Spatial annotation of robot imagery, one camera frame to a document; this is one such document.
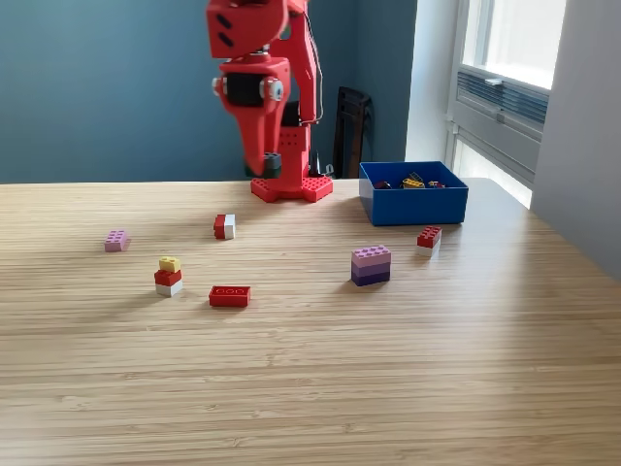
lavender lego brick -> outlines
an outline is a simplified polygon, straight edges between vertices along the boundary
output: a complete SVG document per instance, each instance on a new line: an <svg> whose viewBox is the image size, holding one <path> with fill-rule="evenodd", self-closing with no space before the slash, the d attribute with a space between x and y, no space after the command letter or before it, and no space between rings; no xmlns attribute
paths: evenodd
<svg viewBox="0 0 621 466"><path fill-rule="evenodd" d="M383 274L368 275L367 277L358 277L353 272L351 273L351 280L358 286L367 286L368 284L376 284L388 282L390 280L390 272L384 272Z"/></svg>
<svg viewBox="0 0 621 466"><path fill-rule="evenodd" d="M358 267L385 264L392 260L392 253L386 246L373 246L361 248L351 253L351 263Z"/></svg>
<svg viewBox="0 0 621 466"><path fill-rule="evenodd" d="M367 267L358 267L355 263L351 263L351 273L357 277L368 277L369 275L384 274L390 272L390 262L377 265L368 265Z"/></svg>
<svg viewBox="0 0 621 466"><path fill-rule="evenodd" d="M104 250L106 252L120 252L129 246L129 238L125 230L113 230L106 238Z"/></svg>

black chair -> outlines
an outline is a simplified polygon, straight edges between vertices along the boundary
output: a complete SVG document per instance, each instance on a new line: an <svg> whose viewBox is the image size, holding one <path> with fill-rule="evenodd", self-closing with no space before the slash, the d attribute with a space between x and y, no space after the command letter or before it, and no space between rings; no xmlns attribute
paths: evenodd
<svg viewBox="0 0 621 466"><path fill-rule="evenodd" d="M358 170L362 161L362 144L365 135L366 123L371 117L371 97L359 90L349 87L339 88L339 103L337 107L337 122L334 134L333 166L336 179L358 178ZM353 128L353 141L349 167L344 176L345 152L345 124L350 123Z"/></svg>

wire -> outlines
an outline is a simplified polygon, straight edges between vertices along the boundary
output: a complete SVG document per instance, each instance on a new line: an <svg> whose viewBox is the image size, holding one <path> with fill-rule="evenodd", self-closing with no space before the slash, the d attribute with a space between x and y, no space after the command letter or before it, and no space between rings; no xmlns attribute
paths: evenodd
<svg viewBox="0 0 621 466"><path fill-rule="evenodd" d="M316 124L323 118L323 72L321 71L321 63L319 62L319 52L317 51L317 44L314 41L314 35L312 34L311 19L309 14L304 12L304 17L307 20L307 26L309 27L310 44L312 45L312 55L314 57L314 63L317 67L317 76L319 77L319 116L312 121L302 121L302 124Z"/></svg>

blue wall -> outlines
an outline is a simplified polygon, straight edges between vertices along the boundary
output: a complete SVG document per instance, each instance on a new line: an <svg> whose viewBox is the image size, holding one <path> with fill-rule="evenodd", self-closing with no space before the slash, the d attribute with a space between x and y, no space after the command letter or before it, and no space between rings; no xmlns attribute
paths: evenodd
<svg viewBox="0 0 621 466"><path fill-rule="evenodd" d="M0 183L243 178L237 125L211 91L206 4L0 1ZM374 159L404 157L415 0L390 5L310 2L324 163L340 85L374 98Z"/></svg>
<svg viewBox="0 0 621 466"><path fill-rule="evenodd" d="M359 0L358 14L356 86L374 106L364 158L404 160L416 0Z"/></svg>

blue box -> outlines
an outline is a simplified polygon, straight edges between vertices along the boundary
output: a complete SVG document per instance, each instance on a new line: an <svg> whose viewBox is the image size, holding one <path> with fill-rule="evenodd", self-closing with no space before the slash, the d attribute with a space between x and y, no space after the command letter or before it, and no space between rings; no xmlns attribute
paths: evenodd
<svg viewBox="0 0 621 466"><path fill-rule="evenodd" d="M400 189L411 172L446 187ZM375 189L385 181L393 189ZM466 216L468 187L441 162L363 162L360 200L375 226L461 223Z"/></svg>

